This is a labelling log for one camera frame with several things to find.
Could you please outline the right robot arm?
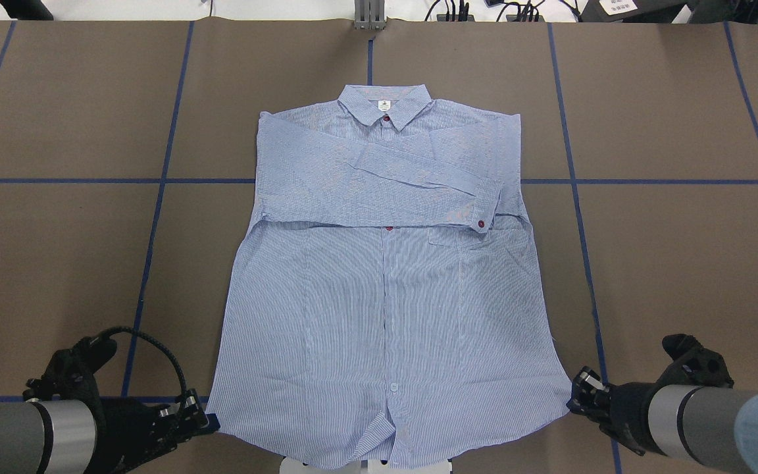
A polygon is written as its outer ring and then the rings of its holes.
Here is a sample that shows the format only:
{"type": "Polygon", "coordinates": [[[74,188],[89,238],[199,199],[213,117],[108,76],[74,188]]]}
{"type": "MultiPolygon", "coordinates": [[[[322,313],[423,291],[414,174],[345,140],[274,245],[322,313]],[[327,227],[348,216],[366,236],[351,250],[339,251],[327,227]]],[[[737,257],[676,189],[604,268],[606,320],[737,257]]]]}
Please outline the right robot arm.
{"type": "Polygon", "coordinates": [[[758,392],[692,384],[605,384],[590,368],[572,380],[569,410],[632,453],[758,473],[758,392]]]}

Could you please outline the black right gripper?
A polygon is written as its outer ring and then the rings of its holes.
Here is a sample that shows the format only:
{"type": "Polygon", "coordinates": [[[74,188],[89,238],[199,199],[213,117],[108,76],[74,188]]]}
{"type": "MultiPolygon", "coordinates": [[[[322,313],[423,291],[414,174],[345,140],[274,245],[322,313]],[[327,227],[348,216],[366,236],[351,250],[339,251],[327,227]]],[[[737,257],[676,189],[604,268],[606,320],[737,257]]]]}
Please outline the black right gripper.
{"type": "Polygon", "coordinates": [[[608,384],[584,366],[572,378],[567,408],[598,424],[599,431],[637,455],[656,453],[649,428],[649,406],[655,384],[608,384]]]}

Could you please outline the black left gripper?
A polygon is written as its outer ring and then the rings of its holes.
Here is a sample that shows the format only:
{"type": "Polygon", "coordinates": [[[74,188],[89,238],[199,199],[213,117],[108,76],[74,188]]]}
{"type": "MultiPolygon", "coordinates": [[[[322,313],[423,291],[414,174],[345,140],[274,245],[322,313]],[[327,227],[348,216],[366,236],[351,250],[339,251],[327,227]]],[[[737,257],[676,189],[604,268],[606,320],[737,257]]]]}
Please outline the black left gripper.
{"type": "Polygon", "coordinates": [[[132,397],[102,398],[96,417],[94,471],[133,471],[168,455],[190,439],[218,433],[217,414],[207,413],[193,389],[172,404],[147,405],[132,397]]]}

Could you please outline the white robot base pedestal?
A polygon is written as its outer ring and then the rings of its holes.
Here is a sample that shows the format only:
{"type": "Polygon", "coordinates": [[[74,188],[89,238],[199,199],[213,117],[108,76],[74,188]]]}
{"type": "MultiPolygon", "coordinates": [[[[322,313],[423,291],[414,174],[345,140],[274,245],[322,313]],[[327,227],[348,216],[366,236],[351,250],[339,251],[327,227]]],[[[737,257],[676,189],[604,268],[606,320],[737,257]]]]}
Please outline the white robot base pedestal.
{"type": "Polygon", "coordinates": [[[442,461],[436,464],[416,469],[400,469],[392,463],[383,463],[378,460],[356,461],[336,470],[322,470],[315,466],[304,464],[286,457],[280,464],[279,473],[453,473],[451,461],[442,461]]]}

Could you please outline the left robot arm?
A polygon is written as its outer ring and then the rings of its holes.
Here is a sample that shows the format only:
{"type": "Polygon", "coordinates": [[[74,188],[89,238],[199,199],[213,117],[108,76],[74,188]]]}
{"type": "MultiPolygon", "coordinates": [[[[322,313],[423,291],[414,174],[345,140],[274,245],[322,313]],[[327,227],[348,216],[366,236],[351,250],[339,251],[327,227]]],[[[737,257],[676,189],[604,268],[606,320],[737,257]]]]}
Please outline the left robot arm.
{"type": "Polygon", "coordinates": [[[219,430],[195,391],[160,404],[96,396],[0,403],[0,473],[129,473],[219,430]]]}

